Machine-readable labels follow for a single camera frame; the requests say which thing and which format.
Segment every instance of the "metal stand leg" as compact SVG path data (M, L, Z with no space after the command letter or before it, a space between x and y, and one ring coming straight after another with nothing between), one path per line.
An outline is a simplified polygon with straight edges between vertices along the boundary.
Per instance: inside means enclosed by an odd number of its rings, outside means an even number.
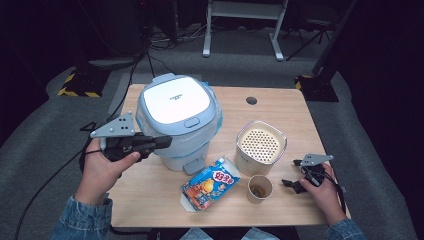
M280 32L281 23L283 22L284 13L286 12L286 9L284 7L285 4L281 5L280 13L278 14L278 20L277 24L275 25L274 33L269 34L269 38L271 40L272 48L274 48L275 57L277 58L277 61L283 61L284 56L281 52L280 45L278 45L278 33Z

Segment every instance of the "chip bag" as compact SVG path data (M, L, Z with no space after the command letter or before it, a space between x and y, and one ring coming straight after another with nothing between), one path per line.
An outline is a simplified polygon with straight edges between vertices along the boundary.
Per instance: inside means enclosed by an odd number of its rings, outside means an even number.
M181 205L186 211L203 211L238 180L240 172L237 167L227 158L220 158L182 186Z

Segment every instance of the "denim jacket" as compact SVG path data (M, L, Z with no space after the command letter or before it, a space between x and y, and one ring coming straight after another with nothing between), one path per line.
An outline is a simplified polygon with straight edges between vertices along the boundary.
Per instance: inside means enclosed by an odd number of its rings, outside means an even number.
M50 239L106 239L112 217L112 200L103 206L80 203L71 196Z
M71 196L50 239L106 239L111 215L111 199L105 199L103 206L91 206L80 203ZM366 238L353 220L345 219L329 227L325 239L364 240Z

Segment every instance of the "yellow black tape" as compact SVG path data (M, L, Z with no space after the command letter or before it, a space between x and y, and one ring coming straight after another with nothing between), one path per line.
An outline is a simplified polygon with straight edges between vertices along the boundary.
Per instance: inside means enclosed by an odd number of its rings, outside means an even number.
M59 96L72 96L72 97L101 97L103 86L86 86L84 80L78 79L73 70L66 78L62 88L57 95Z
M312 78L315 78L315 77L314 76L310 76L310 75L299 75L299 76L296 76L294 78L294 84L295 84L295 88L297 90L302 91L302 84L300 83L300 80L301 79L305 79L305 78L312 79Z

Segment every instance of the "rice cooker lid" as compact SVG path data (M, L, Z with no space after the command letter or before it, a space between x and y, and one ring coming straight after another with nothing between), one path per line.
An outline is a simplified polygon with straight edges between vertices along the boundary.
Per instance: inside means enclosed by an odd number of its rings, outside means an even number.
M192 132L215 116L209 91L203 83L188 76L153 82L143 90L142 101L148 122L166 135Z

